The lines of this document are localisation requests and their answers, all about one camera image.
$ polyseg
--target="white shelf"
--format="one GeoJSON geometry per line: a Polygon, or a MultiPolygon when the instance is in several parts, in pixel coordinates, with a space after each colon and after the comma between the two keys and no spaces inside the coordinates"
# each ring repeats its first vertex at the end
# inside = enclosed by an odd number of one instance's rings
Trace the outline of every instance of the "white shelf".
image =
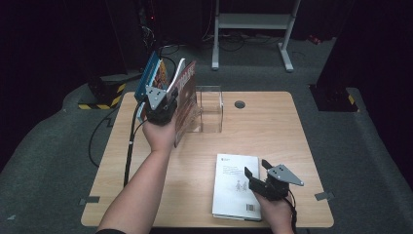
{"type": "Polygon", "coordinates": [[[215,8],[215,27],[213,35],[213,49],[212,49],[212,70],[219,69],[219,28],[252,28],[252,29],[281,29],[285,30],[285,35],[281,43],[279,43],[279,50],[282,55],[285,70],[292,72],[294,70],[291,60],[289,59],[286,46],[291,35],[292,27],[297,16],[298,7],[301,0],[294,1],[292,13],[289,15],[276,14],[220,14],[219,0],[216,0],[215,8]]]}
{"type": "Polygon", "coordinates": [[[219,28],[255,28],[286,30],[291,15],[220,14],[219,28]]]}

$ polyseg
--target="white book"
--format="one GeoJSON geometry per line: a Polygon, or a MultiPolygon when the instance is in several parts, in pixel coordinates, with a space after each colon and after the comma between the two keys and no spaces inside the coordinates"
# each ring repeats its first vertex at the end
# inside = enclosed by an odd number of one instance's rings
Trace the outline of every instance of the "white book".
{"type": "Polygon", "coordinates": [[[247,167],[259,179],[259,159],[255,156],[218,154],[212,214],[214,217],[261,220],[261,208],[244,174],[247,167]]]}

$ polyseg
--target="person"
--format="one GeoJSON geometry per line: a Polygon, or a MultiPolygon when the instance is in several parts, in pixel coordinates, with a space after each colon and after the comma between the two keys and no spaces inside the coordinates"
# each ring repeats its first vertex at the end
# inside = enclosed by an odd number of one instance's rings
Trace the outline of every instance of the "person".
{"type": "MultiPolygon", "coordinates": [[[[145,122],[143,132],[151,152],[104,214],[97,234],[149,233],[161,203],[169,155],[175,139],[176,116],[163,127],[145,122]]],[[[255,194],[263,218],[274,234],[293,233],[291,210],[285,201],[270,202],[255,194]]]]}

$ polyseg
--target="forearm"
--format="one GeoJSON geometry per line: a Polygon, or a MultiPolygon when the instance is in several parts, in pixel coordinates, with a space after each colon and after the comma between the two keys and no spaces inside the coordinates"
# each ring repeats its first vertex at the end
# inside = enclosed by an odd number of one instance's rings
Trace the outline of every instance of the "forearm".
{"type": "Polygon", "coordinates": [[[164,189],[170,150],[153,151],[110,205],[98,230],[149,233],[164,189]]]}

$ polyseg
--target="clear acrylic box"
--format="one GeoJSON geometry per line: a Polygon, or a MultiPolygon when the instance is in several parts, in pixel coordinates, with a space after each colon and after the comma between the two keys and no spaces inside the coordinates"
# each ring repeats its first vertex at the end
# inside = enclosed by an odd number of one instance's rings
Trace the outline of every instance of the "clear acrylic box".
{"type": "Polygon", "coordinates": [[[190,133],[221,133],[223,101],[220,86],[197,86],[199,113],[189,125],[190,133]]]}

